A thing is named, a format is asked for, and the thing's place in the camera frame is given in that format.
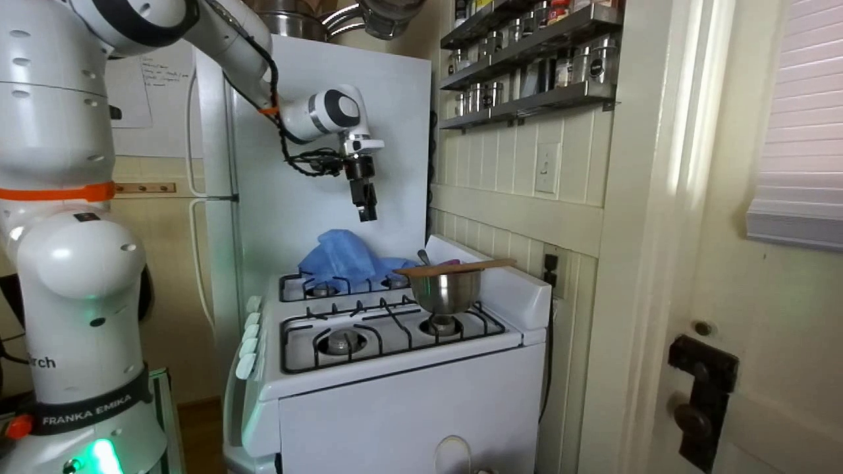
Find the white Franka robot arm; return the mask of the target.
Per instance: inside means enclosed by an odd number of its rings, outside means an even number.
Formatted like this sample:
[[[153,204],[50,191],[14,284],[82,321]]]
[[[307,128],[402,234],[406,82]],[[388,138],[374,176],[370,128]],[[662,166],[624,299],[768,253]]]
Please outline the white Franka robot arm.
[[[349,88],[278,99],[271,35],[244,0],[0,0],[3,250],[34,384],[3,474],[153,474],[170,448],[141,346],[146,253],[112,216],[105,64],[180,39],[298,142],[367,130]]]

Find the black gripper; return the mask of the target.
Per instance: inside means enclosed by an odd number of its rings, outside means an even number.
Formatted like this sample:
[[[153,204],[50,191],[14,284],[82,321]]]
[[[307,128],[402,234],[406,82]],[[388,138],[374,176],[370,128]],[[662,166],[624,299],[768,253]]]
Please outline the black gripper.
[[[385,142],[361,132],[352,132],[344,142],[345,150],[345,176],[352,183],[352,196],[357,204],[359,222],[377,222],[377,196],[374,196],[374,161],[373,154],[382,150]]]

